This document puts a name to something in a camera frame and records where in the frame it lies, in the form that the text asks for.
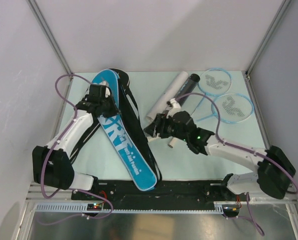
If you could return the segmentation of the blue racket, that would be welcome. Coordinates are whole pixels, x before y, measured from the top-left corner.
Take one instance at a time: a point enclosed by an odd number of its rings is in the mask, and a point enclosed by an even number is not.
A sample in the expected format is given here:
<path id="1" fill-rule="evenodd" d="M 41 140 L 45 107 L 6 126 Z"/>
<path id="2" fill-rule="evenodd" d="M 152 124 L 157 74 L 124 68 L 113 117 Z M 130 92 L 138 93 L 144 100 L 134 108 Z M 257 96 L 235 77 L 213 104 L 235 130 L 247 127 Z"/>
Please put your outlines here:
<path id="1" fill-rule="evenodd" d="M 219 97 L 232 86 L 232 76 L 223 68 L 210 68 L 198 76 L 200 81 L 194 90 L 198 88 L 201 93 L 208 97 Z"/>
<path id="2" fill-rule="evenodd" d="M 180 100 L 190 95 L 202 96 L 203 99 L 207 99 L 211 102 L 210 114 L 202 118 L 195 119 L 195 122 L 216 117 L 221 122 L 227 124 L 236 124 L 246 120 L 254 112 L 254 105 L 251 100 L 240 93 L 226 93 L 216 97 L 215 99 L 211 99 L 209 96 L 202 93 L 192 92 L 177 97 L 176 100 L 180 104 Z M 167 110 L 156 114 L 155 119 L 159 114 L 167 114 Z"/>

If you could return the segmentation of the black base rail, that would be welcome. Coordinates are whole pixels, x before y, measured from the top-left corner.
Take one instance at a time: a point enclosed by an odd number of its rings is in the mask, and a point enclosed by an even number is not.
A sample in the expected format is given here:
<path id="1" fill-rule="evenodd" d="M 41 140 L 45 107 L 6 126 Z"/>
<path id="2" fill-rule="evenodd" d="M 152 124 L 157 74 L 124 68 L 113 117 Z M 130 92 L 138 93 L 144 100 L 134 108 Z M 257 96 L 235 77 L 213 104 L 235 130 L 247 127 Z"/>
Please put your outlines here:
<path id="1" fill-rule="evenodd" d="M 241 208 L 237 197 L 221 180 L 162 180 L 152 190 L 141 191 L 131 180 L 97 180 L 91 193 L 106 197 L 120 211 L 203 211 L 214 210 L 215 202 L 232 202 Z"/>

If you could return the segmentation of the aluminium frame post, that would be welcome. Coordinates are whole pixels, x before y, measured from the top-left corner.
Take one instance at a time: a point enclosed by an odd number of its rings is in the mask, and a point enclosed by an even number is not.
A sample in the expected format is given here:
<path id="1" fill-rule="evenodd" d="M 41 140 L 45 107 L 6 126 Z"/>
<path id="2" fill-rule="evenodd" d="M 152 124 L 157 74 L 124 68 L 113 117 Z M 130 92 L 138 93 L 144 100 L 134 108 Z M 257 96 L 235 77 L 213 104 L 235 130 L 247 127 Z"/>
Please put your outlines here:
<path id="1" fill-rule="evenodd" d="M 293 0 L 283 0 L 280 7 L 278 8 L 276 14 L 274 15 L 273 20 L 271 21 L 269 27 L 267 28 L 264 37 L 262 38 L 260 45 L 258 46 L 255 54 L 253 55 L 251 62 L 249 63 L 245 75 L 249 80 L 251 78 L 251 73 L 256 67 L 256 64 L 260 60 L 262 54 L 266 50 L 267 46 L 269 45 L 272 37 L 274 36 L 275 32 L 279 28 L 283 18 L 287 14 L 289 8 L 291 7 Z"/>
<path id="2" fill-rule="evenodd" d="M 54 51 L 58 61 L 60 62 L 62 68 L 67 74 L 72 74 L 72 70 L 42 12 L 36 0 L 27 0 L 26 1 L 29 8 L 31 9 L 34 17 L 36 18 L 38 24 L 41 27 L 43 34 L 45 35 L 47 41 L 49 42 L 52 50 Z"/>

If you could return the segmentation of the black shuttlecock tube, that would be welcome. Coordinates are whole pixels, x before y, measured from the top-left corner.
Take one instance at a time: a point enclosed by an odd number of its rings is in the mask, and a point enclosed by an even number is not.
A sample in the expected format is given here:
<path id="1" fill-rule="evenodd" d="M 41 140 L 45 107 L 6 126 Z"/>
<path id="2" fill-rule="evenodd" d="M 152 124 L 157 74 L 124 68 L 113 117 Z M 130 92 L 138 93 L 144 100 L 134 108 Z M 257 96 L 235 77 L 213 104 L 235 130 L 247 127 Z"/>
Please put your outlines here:
<path id="1" fill-rule="evenodd" d="M 187 93 L 191 93 L 195 87 L 198 85 L 200 81 L 200 77 L 193 73 L 189 75 L 187 80 L 185 81 L 184 85 L 180 88 L 180 90 L 175 94 L 174 98 L 178 98 L 179 96 L 185 95 Z"/>

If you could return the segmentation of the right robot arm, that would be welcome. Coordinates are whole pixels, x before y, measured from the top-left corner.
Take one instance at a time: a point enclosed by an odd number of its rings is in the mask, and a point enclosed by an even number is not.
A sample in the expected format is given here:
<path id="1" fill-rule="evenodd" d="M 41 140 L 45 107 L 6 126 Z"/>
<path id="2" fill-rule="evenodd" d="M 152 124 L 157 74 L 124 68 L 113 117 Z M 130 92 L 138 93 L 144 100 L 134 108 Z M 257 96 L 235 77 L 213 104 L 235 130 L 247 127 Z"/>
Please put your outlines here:
<path id="1" fill-rule="evenodd" d="M 268 149 L 253 148 L 229 143 L 216 133 L 198 127 L 186 111 L 172 116 L 159 113 L 144 132 L 153 138 L 174 137 L 186 142 L 194 154 L 224 158 L 249 169 L 250 173 L 228 174 L 223 179 L 220 194 L 227 201 L 242 193 L 258 191 L 281 200 L 288 193 L 296 173 L 281 148 L 274 145 Z"/>

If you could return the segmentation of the right aluminium frame post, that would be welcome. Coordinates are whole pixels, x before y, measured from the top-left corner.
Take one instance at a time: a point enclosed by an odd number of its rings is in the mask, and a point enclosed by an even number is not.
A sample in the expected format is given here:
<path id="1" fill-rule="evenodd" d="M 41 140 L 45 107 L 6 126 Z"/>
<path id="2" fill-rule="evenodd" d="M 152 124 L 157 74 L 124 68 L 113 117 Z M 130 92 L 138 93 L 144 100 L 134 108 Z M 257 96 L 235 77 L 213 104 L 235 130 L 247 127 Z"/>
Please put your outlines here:
<path id="1" fill-rule="evenodd" d="M 293 0 L 283 0 L 280 7 L 278 8 L 276 14 L 274 15 L 273 20 L 271 21 L 269 27 L 267 28 L 264 37 L 262 38 L 260 45 L 258 46 L 255 54 L 253 55 L 251 62 L 249 63 L 245 75 L 249 80 L 251 78 L 251 73 L 256 67 L 256 64 L 260 60 L 262 54 L 266 50 L 267 46 L 269 45 L 272 37 L 274 36 L 275 32 L 279 28 L 283 18 L 287 14 L 289 8 L 291 7 Z"/>

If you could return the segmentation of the left aluminium frame post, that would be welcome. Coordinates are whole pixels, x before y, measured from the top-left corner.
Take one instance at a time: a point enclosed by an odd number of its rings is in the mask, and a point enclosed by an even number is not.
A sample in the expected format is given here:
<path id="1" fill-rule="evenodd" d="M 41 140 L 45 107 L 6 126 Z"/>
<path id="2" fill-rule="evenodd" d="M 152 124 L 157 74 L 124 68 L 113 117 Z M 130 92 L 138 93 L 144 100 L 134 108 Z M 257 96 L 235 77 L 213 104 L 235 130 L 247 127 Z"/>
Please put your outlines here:
<path id="1" fill-rule="evenodd" d="M 26 1 L 29 8 L 31 9 L 34 17 L 36 18 L 38 24 L 41 27 L 43 34 L 45 35 L 47 41 L 49 42 L 52 50 L 54 51 L 58 61 L 60 62 L 62 68 L 67 74 L 72 74 L 72 70 L 42 12 L 36 0 L 27 0 Z"/>

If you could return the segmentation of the blue racket cover bag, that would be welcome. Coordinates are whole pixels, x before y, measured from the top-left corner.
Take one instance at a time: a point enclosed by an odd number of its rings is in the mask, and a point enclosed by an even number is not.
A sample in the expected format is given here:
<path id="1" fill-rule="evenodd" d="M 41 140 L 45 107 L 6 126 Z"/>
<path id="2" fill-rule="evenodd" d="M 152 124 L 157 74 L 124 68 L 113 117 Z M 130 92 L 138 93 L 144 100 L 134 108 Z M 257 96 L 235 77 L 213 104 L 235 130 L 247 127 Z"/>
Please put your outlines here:
<path id="1" fill-rule="evenodd" d="M 120 69 L 107 68 L 97 73 L 93 84 L 106 82 L 111 89 L 119 114 L 99 117 L 99 122 L 140 191 L 155 188 L 161 171 L 143 132 L 139 109 L 130 90 L 129 75 Z"/>

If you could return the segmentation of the black racket cover bag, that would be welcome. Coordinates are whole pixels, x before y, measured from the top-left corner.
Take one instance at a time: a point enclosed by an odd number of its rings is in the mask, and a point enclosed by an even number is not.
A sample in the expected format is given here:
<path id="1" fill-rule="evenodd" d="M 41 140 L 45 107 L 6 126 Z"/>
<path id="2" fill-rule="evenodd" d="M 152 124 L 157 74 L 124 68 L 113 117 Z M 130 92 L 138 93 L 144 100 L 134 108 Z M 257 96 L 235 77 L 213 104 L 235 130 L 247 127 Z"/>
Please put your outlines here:
<path id="1" fill-rule="evenodd" d="M 149 148 L 141 127 L 138 107 L 129 89 L 129 76 L 115 69 L 104 69 L 92 79 L 92 85 L 105 85 L 109 88 L 109 100 L 114 102 L 113 110 L 119 112 L 111 117 L 95 116 L 82 106 L 85 99 L 77 104 L 78 119 L 75 129 L 66 134 L 71 139 L 71 147 L 66 148 L 70 162 L 74 162 L 80 148 L 102 127 L 115 151 L 130 174 L 134 184 L 141 191 L 149 191 L 161 178 L 161 172 Z"/>

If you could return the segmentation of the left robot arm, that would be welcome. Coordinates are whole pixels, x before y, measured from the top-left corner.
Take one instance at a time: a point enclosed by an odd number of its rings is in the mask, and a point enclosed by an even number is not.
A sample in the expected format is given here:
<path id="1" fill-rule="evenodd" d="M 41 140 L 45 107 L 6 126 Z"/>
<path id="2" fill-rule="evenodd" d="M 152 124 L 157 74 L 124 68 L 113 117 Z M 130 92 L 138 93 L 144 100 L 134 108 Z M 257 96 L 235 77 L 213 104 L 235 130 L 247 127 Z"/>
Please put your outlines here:
<path id="1" fill-rule="evenodd" d="M 41 186 L 61 190 L 80 189 L 88 199 L 96 199 L 100 187 L 94 177 L 76 172 L 71 153 L 83 134 L 96 126 L 99 117 L 114 117 L 119 113 L 111 89 L 106 85 L 91 84 L 88 94 L 73 106 L 74 113 L 62 130 L 45 146 L 32 151 L 33 178 Z"/>

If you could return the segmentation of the white shuttlecock tube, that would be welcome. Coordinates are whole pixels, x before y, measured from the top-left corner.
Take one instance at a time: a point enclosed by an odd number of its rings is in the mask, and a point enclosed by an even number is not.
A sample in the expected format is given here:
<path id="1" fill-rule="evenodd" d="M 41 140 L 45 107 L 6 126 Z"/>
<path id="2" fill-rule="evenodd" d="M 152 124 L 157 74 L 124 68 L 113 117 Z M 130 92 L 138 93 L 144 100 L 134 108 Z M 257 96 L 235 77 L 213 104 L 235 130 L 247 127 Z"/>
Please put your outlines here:
<path id="1" fill-rule="evenodd" d="M 162 95 L 158 98 L 156 103 L 147 113 L 145 119 L 150 123 L 155 119 L 156 114 L 162 113 L 167 105 L 167 101 L 174 98 L 176 93 L 180 90 L 180 88 L 184 85 L 185 81 L 188 79 L 189 74 L 186 71 L 181 71 L 174 80 L 170 83 L 170 85 L 162 92 Z"/>

